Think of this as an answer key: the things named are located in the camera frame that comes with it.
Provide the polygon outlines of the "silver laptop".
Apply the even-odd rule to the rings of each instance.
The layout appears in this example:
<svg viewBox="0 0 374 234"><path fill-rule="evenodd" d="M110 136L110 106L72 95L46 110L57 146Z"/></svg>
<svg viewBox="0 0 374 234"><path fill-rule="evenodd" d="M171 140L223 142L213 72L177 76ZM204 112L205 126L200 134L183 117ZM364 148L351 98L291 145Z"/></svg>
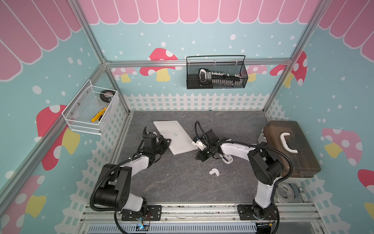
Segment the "silver laptop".
<svg viewBox="0 0 374 234"><path fill-rule="evenodd" d="M173 155L179 155L197 150L192 144L192 139L178 121L154 121L158 132L164 137L171 139L169 146Z"/></svg>

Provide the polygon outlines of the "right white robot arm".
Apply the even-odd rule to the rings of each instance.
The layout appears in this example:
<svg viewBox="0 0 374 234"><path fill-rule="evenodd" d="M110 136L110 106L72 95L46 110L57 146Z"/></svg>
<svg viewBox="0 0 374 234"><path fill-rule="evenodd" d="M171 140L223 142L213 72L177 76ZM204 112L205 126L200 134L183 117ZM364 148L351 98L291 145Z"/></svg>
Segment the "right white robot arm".
<svg viewBox="0 0 374 234"><path fill-rule="evenodd" d="M199 121L194 124L196 137L193 144L199 148L195 156L202 162L213 158L232 163L234 157L249 161L258 180L256 196L251 205L239 205L241 220L278 220L278 210L274 203L278 184L291 176L293 164L281 151L267 146L267 143L249 144L229 138L219 139L212 130L204 131Z"/></svg>

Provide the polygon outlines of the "white wireless mouse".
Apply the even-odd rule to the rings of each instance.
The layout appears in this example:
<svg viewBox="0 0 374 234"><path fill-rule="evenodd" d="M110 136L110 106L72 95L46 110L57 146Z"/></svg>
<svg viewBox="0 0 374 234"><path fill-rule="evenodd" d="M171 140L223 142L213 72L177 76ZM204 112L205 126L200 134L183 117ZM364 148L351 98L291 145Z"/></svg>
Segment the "white wireless mouse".
<svg viewBox="0 0 374 234"><path fill-rule="evenodd" d="M231 164L233 162L233 157L231 155L223 155L222 160L226 164Z"/></svg>

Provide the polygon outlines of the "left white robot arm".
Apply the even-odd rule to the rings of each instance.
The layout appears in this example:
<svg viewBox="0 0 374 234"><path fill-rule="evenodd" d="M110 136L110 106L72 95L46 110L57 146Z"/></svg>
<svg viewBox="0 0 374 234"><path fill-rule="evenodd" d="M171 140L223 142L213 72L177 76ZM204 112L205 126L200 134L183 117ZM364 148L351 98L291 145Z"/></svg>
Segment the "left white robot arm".
<svg viewBox="0 0 374 234"><path fill-rule="evenodd" d="M130 192L131 179L158 162L172 140L143 129L137 151L117 164L103 166L90 197L90 208L96 212L128 213L137 220L149 216L147 200Z"/></svg>

